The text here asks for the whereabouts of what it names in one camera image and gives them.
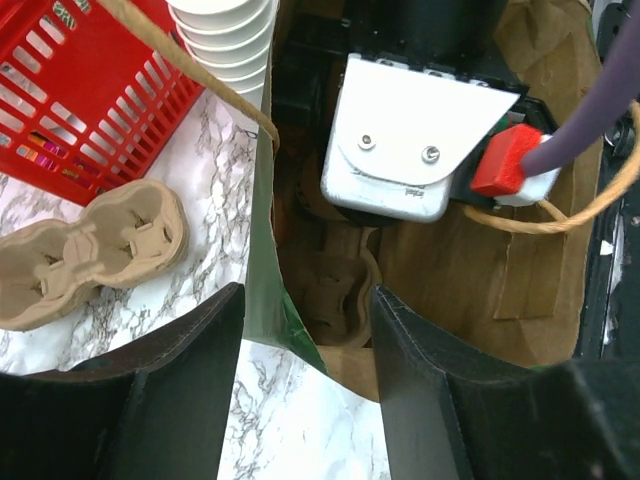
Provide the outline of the single brown cup carrier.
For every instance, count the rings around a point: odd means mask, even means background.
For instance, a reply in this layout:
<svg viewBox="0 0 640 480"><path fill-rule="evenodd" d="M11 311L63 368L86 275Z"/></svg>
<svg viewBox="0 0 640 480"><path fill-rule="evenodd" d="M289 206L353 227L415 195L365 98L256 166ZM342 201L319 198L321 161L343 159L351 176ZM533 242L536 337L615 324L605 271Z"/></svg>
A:
<svg viewBox="0 0 640 480"><path fill-rule="evenodd" d="M368 241L375 229L330 222L319 251L300 272L299 308L318 345L360 348L371 338L368 301L381 280Z"/></svg>

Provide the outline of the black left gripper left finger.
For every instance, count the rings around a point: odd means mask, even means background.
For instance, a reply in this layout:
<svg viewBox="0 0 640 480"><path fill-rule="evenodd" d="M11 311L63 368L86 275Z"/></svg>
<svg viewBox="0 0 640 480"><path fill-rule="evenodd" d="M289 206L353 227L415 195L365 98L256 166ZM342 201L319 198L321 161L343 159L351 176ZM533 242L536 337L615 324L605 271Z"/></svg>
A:
<svg viewBox="0 0 640 480"><path fill-rule="evenodd" d="M68 371L1 378L5 479L213 479L243 330L231 283Z"/></svg>

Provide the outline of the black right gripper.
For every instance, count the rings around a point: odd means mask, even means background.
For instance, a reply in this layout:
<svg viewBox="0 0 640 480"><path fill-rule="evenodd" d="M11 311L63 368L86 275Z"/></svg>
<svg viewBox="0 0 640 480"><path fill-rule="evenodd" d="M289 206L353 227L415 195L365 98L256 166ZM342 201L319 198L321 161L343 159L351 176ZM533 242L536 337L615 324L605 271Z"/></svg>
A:
<svg viewBox="0 0 640 480"><path fill-rule="evenodd" d="M556 123L546 105L529 96L494 42L504 10L502 1L348 1L341 19L301 15L273 72L275 120L310 139L311 156L295 184L299 202L309 210L350 210L330 203L320 182L351 54L519 92L520 99L455 170L448 204L521 207L544 200L557 172L527 178L520 162L554 133Z"/></svg>

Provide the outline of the brown cardboard cup carrier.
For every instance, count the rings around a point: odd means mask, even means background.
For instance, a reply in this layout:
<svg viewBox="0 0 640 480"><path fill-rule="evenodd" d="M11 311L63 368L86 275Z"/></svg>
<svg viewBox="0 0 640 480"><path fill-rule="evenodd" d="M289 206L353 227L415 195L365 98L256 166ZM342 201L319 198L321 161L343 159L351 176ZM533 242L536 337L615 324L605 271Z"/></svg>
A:
<svg viewBox="0 0 640 480"><path fill-rule="evenodd" d="M1 327L28 331L106 286L133 288L179 263L190 239L178 195L143 179L96 197L74 223L47 219L1 239Z"/></svg>

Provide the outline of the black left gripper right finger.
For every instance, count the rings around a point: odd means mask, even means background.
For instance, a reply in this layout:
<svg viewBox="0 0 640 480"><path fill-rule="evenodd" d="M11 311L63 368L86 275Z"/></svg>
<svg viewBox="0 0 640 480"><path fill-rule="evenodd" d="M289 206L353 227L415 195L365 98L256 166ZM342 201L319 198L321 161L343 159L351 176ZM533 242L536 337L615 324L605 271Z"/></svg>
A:
<svg viewBox="0 0 640 480"><path fill-rule="evenodd" d="M465 343L388 288L373 352L395 479L635 479L639 365L522 368Z"/></svg>

